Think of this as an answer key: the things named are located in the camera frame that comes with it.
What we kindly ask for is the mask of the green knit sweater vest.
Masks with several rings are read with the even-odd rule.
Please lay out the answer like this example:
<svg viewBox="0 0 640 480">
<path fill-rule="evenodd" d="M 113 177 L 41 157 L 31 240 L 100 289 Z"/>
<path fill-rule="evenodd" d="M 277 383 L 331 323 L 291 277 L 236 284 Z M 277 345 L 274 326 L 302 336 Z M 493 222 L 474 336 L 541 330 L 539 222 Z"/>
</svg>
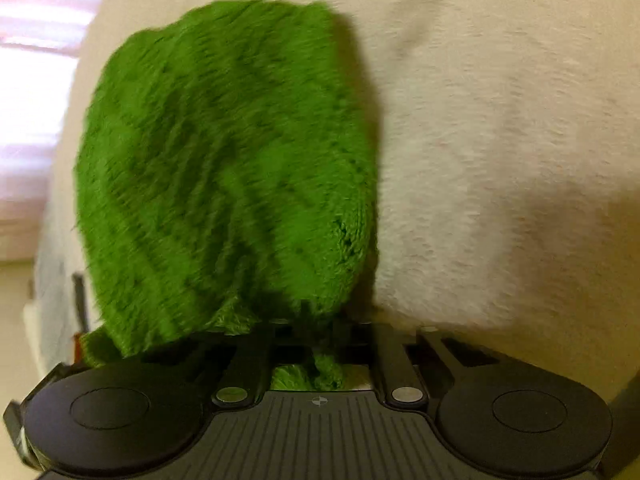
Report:
<svg viewBox="0 0 640 480">
<path fill-rule="evenodd" d="M 371 253 L 376 154 L 335 12 L 218 0 L 103 67 L 75 164 L 101 366 L 285 325 L 273 389 L 338 391 L 329 328 Z"/>
</svg>

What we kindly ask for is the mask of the pink curtain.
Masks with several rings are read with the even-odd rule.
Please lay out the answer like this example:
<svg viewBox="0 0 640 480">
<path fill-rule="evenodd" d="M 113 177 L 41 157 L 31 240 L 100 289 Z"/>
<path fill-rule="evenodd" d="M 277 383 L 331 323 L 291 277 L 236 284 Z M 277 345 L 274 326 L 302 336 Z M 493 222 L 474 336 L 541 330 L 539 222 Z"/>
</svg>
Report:
<svg viewBox="0 0 640 480">
<path fill-rule="evenodd" d="M 1 0 L 1 259 L 35 255 L 79 49 L 101 0 Z"/>
</svg>

